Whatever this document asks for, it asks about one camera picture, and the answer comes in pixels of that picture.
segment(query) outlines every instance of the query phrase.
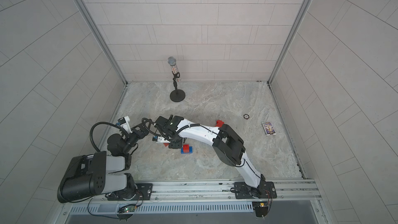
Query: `cable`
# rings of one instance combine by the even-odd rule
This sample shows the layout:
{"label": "cable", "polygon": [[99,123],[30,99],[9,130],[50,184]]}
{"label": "cable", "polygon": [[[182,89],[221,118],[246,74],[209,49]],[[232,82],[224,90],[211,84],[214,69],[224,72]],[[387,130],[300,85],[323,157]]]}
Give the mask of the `cable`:
{"label": "cable", "polygon": [[109,122],[98,122],[98,123],[95,123],[95,124],[91,127],[91,129],[90,129],[90,142],[91,142],[91,145],[94,147],[94,149],[95,149],[97,152],[100,152],[101,150],[98,149],[98,147],[97,147],[96,144],[94,143],[93,131],[94,131],[94,128],[95,128],[97,125],[99,125],[99,124],[107,124],[108,126],[116,127],[117,129],[121,130],[122,133],[123,133],[126,137],[129,136],[129,134],[127,133],[127,131],[126,131],[125,129],[123,129],[122,127],[120,127],[120,126],[118,126],[118,125],[116,125],[116,124],[112,124],[112,123],[109,123]]}
{"label": "cable", "polygon": [[96,215],[96,214],[92,214],[92,213],[90,212],[89,208],[88,208],[88,206],[90,205],[91,200],[90,200],[90,201],[88,202],[88,204],[87,204],[87,212],[88,212],[90,215],[92,215],[92,216],[98,216],[98,217],[106,217],[106,218],[109,218],[109,219],[117,219],[117,220],[120,220],[119,218],[115,218],[115,217],[109,217],[109,216],[105,216],[105,215]]}

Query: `round stand base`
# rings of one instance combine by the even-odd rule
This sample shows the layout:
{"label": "round stand base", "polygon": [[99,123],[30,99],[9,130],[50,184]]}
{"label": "round stand base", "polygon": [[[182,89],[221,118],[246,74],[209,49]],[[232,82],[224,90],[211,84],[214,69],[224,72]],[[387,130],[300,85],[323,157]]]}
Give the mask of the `round stand base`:
{"label": "round stand base", "polygon": [[170,99],[174,102],[180,102],[185,99],[185,92],[178,89],[178,94],[176,94],[176,91],[174,90],[170,93]]}

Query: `gray marble surface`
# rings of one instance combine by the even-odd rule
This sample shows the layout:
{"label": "gray marble surface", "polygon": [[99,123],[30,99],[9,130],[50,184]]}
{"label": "gray marble surface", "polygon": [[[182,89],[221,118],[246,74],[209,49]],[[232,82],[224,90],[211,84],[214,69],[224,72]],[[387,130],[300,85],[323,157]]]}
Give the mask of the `gray marble surface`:
{"label": "gray marble surface", "polygon": [[[220,119],[244,140],[248,157],[266,178],[301,177],[266,82],[179,82],[178,88],[186,93],[182,102],[170,100],[171,82],[129,84],[115,122],[129,116],[132,127],[143,117],[155,121],[158,116],[169,118],[173,114],[215,126]],[[277,135],[266,136],[263,121],[271,121]],[[192,154],[155,143],[151,135],[138,144],[128,170],[135,180],[241,178],[234,167],[218,159],[211,146],[196,140],[186,140],[193,147]]]}

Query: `microphone stand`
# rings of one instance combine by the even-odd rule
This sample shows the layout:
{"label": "microphone stand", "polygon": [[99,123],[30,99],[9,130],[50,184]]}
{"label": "microphone stand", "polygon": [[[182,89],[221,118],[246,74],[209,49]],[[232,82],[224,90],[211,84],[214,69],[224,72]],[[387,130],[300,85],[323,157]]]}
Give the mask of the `microphone stand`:
{"label": "microphone stand", "polygon": [[180,77],[180,72],[177,72],[176,74],[173,73],[173,76],[174,76],[173,77],[173,85],[174,85],[175,90],[170,93],[170,99],[174,102],[180,102],[183,99],[185,99],[185,92],[182,91],[181,89],[177,89],[176,78]]}

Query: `red block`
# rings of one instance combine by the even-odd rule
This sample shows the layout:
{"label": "red block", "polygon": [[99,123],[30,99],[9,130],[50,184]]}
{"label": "red block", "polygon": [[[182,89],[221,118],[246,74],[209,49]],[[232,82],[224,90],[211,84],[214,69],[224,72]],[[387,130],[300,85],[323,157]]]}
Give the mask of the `red block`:
{"label": "red block", "polygon": [[217,122],[216,122],[216,127],[222,127],[223,124],[224,124],[223,121],[217,120]]}
{"label": "red block", "polygon": [[182,151],[183,151],[183,153],[189,153],[189,145],[188,144],[184,144],[182,146]]}

